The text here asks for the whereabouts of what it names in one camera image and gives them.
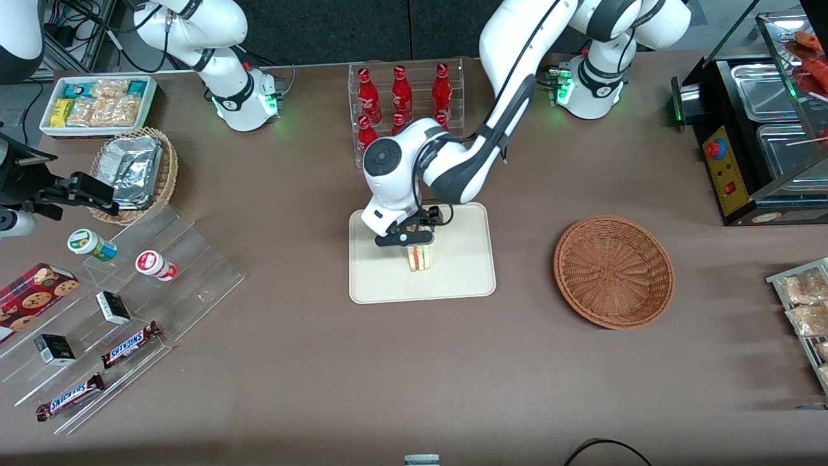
foil container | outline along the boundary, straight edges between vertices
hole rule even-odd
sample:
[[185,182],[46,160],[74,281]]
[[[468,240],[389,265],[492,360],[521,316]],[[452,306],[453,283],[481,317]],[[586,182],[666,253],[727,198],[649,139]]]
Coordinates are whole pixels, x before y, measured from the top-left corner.
[[147,209],[163,152],[161,142],[152,136],[114,139],[103,148],[95,178],[114,188],[113,200],[121,210]]

stainless steel tray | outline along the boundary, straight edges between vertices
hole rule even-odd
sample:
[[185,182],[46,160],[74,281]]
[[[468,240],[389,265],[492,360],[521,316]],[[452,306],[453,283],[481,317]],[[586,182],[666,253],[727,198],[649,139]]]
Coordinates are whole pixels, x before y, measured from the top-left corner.
[[[756,131],[765,160],[773,176],[779,178],[796,170],[814,157],[813,144],[787,146],[807,139],[800,124],[765,124]],[[787,191],[824,191],[828,188],[828,159],[794,178],[785,186]]]
[[773,64],[734,66],[730,71],[748,118],[757,123],[796,122],[797,112]]

small white container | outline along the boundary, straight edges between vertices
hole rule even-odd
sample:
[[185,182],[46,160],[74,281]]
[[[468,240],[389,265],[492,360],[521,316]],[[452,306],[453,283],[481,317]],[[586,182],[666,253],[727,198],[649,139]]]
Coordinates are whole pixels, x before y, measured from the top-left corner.
[[162,282],[168,282],[178,275],[178,267],[154,250],[145,250],[138,255],[135,269]]
[[[144,94],[141,97],[141,106],[138,107],[138,116],[135,118],[135,124],[132,126],[101,126],[94,128],[82,127],[63,127],[56,128],[49,125],[52,112],[55,111],[55,102],[63,98],[64,91],[67,85],[76,85],[79,83],[88,83],[90,81],[107,79],[107,80],[132,80],[132,81],[146,81],[147,87],[144,89]],[[112,136],[114,134],[126,133],[144,127],[144,122],[147,121],[147,116],[150,113],[150,106],[152,104],[152,97],[155,95],[157,83],[148,75],[86,75],[86,76],[71,76],[60,78],[55,82],[55,88],[52,90],[49,104],[46,106],[46,111],[43,112],[41,119],[41,132],[53,138],[94,138],[96,136]]]

yellow control panel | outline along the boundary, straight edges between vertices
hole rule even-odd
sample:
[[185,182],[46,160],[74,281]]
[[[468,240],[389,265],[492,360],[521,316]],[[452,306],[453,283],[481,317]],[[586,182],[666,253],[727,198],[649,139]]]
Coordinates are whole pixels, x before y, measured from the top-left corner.
[[736,164],[736,157],[730,148],[730,139],[725,127],[713,133],[701,148],[705,151],[705,159],[722,212],[728,216],[745,206],[750,198],[747,188],[744,187],[739,165]]

cookie box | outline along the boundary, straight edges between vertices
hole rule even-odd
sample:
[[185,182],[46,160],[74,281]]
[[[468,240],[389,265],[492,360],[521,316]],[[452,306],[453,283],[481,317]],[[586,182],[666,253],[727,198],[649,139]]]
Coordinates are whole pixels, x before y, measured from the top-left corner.
[[0,343],[20,332],[78,286],[77,278],[70,272],[38,264],[0,289]]
[[[138,114],[135,118],[135,124],[132,126],[103,126],[103,127],[54,127],[51,125],[51,116],[55,111],[55,106],[58,100],[65,97],[65,92],[68,87],[83,83],[89,83],[98,79],[106,80],[130,80],[146,82],[144,88],[141,105],[138,107]],[[152,97],[156,91],[156,81],[147,75],[85,75],[85,76],[70,76],[60,78],[55,82],[55,88],[52,90],[49,104],[46,106],[46,111],[43,112],[41,119],[41,131],[43,134],[48,134],[52,138],[96,138],[107,137],[115,134],[135,131],[144,127],[144,122],[147,121],[147,116],[150,113],[150,105],[152,104]]]

